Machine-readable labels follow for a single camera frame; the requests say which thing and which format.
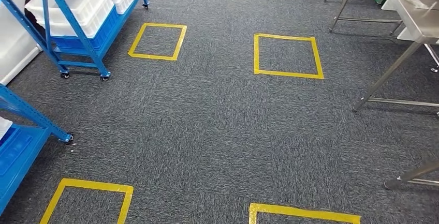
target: white cabinet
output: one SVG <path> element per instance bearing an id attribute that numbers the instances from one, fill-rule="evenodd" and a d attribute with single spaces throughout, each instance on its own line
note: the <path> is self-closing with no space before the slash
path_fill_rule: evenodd
<path id="1" fill-rule="evenodd" d="M 24 13 L 25 0 L 13 0 Z M 38 53 L 37 43 L 0 2 L 0 83 L 8 84 Z"/>

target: yellow tape square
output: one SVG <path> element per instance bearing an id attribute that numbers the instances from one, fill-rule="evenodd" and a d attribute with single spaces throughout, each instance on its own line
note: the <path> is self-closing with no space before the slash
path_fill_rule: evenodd
<path id="1" fill-rule="evenodd" d="M 125 197 L 122 203 L 121 212 L 119 213 L 118 224 L 125 223 L 126 215 L 128 214 L 129 205 L 131 204 L 131 198 L 133 197 L 133 191 L 134 191 L 133 186 L 63 178 L 60 184 L 58 185 L 58 188 L 56 189 L 55 193 L 53 194 L 52 199 L 50 200 L 49 205 L 47 206 L 47 209 L 44 212 L 44 215 L 42 216 L 40 224 L 46 224 L 49 222 L 50 216 L 52 216 L 53 210 L 58 204 L 61 194 L 63 193 L 64 188 L 66 186 L 124 192 Z"/>
<path id="2" fill-rule="evenodd" d="M 152 54 L 141 54 L 135 53 L 137 45 L 139 44 L 140 39 L 142 38 L 143 32 L 145 32 L 145 28 L 147 26 L 156 26 L 156 27 L 171 27 L 171 28 L 181 28 L 181 33 L 179 36 L 179 40 L 177 41 L 177 45 L 175 46 L 174 54 L 172 56 L 161 56 L 161 55 L 152 55 Z M 136 38 L 134 39 L 131 48 L 128 51 L 128 55 L 131 57 L 138 58 L 151 58 L 151 59 L 164 59 L 176 61 L 178 54 L 180 53 L 181 45 L 183 44 L 184 35 L 186 34 L 187 26 L 185 25 L 174 25 L 174 24 L 160 24 L 160 23 L 145 23 L 141 26 L 139 32 L 137 33 Z"/>
<path id="3" fill-rule="evenodd" d="M 284 72 L 274 70 L 260 70 L 259 69 L 259 37 L 273 38 L 273 39 L 287 39 L 287 40 L 300 40 L 311 42 L 313 49 L 314 61 L 316 64 L 317 74 L 298 73 L 298 72 Z M 317 43 L 314 37 L 296 37 L 296 36 L 283 36 L 274 34 L 255 34 L 254 35 L 254 73 L 255 74 L 267 74 L 274 76 L 286 76 L 286 77 L 298 77 L 298 78 L 311 78 L 311 79 L 324 79 L 323 70 L 321 68 L 320 56 L 318 55 Z"/>
<path id="4" fill-rule="evenodd" d="M 360 224 L 360 218 L 361 218 L 361 216 L 359 215 L 343 214 L 343 213 L 336 213 L 329 211 L 302 210 L 300 208 L 295 208 L 295 207 L 250 203 L 248 224 L 257 224 L 256 218 L 258 212 L 269 213 L 269 214 L 291 215 L 291 216 L 313 218 L 313 219 L 333 220 L 333 221 L 352 223 L 352 224 Z"/>

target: blue shelving rack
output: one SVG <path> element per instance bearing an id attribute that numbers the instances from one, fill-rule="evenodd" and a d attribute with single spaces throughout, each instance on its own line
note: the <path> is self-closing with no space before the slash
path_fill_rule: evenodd
<path id="1" fill-rule="evenodd" d="M 44 16 L 45 16 L 45 25 L 46 25 L 45 39 L 41 36 L 41 34 L 37 31 L 37 29 L 34 28 L 30 20 L 27 19 L 26 16 L 24 16 L 22 11 L 14 4 L 14 2 L 12 2 L 12 0 L 0 0 L 0 1 L 2 1 L 6 5 L 9 11 L 15 16 L 15 18 L 21 23 L 21 25 L 30 33 L 30 35 L 35 39 L 35 41 L 46 52 L 50 60 L 56 64 L 58 70 L 61 73 L 61 77 L 63 78 L 70 77 L 69 69 L 67 68 L 67 66 L 82 66 L 82 67 L 97 68 L 100 72 L 101 80 L 107 81 L 111 73 L 104 66 L 102 59 L 104 58 L 105 54 L 107 53 L 114 39 L 118 35 L 119 31 L 122 29 L 122 26 L 125 24 L 129 15 L 133 11 L 138 0 L 133 1 L 133 3 L 128 8 L 128 10 L 125 12 L 125 14 L 118 16 L 117 23 L 112 27 L 110 35 L 107 36 L 107 40 L 105 41 L 105 44 L 101 46 L 99 50 L 95 50 L 91 46 L 90 41 L 87 39 L 84 31 L 80 27 L 78 21 L 75 19 L 75 16 L 71 12 L 65 0 L 55 0 L 55 2 L 58 4 L 59 8 L 65 15 L 66 19 L 68 20 L 68 22 L 70 23 L 73 30 L 75 31 L 75 33 L 77 34 L 78 38 L 81 40 L 84 46 L 84 49 L 76 49 L 76 50 L 71 49 L 68 52 L 63 52 L 58 47 L 52 48 L 47 0 L 42 0 Z M 148 4 L 149 4 L 148 0 L 143 0 L 143 7 L 145 9 L 148 9 Z M 84 62 L 62 60 L 61 59 L 62 54 L 87 56 L 90 57 L 93 62 L 84 63 Z"/>
<path id="2" fill-rule="evenodd" d="M 73 135 L 53 124 L 19 96 L 0 84 L 0 110 L 20 115 L 37 126 L 13 124 L 0 139 L 0 215 L 50 135 L 71 142 Z"/>

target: blue plastic crate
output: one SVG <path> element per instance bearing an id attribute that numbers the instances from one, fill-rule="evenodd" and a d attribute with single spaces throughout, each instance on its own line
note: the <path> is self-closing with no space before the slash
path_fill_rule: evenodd
<path id="1" fill-rule="evenodd" d="M 111 30 L 116 25 L 118 21 L 118 13 L 116 12 L 116 7 L 113 7 L 111 12 L 108 14 L 102 26 L 97 31 L 94 38 L 89 39 L 92 47 L 95 50 L 99 50 L 101 46 L 105 45 L 105 41 L 111 33 Z M 69 49 L 84 49 L 84 45 L 81 40 L 75 36 L 52 36 L 52 40 L 56 43 L 60 51 L 68 52 Z"/>
<path id="2" fill-rule="evenodd" d="M 14 161 L 32 141 L 32 137 L 13 124 L 2 138 L 0 146 L 0 176 L 5 175 Z"/>

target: floor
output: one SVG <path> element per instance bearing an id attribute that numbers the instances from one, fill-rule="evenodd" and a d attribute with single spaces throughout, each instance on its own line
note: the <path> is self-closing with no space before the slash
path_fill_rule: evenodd
<path id="1" fill-rule="evenodd" d="M 41 54 L 10 88 L 76 145 L 44 146 L 0 223 L 39 223 L 58 184 L 131 185 L 126 223 L 248 223 L 251 203 L 361 216 L 361 223 L 439 223 L 439 191 L 383 182 L 438 159 L 437 110 L 353 104 L 408 47 L 393 24 L 340 22 L 341 0 L 150 0 L 105 58 L 112 72 L 64 80 Z M 397 18 L 373 0 L 347 16 Z M 143 23 L 187 26 L 177 61 L 130 57 Z M 147 27 L 136 52 L 171 55 L 180 30 Z M 253 73 L 255 33 L 313 36 L 324 79 Z M 306 41 L 260 38 L 260 67 L 316 73 Z M 420 49 L 377 96 L 437 101 L 439 75 Z M 49 223 L 116 223 L 124 194 L 66 187 Z M 260 213 L 257 223 L 339 223 Z"/>

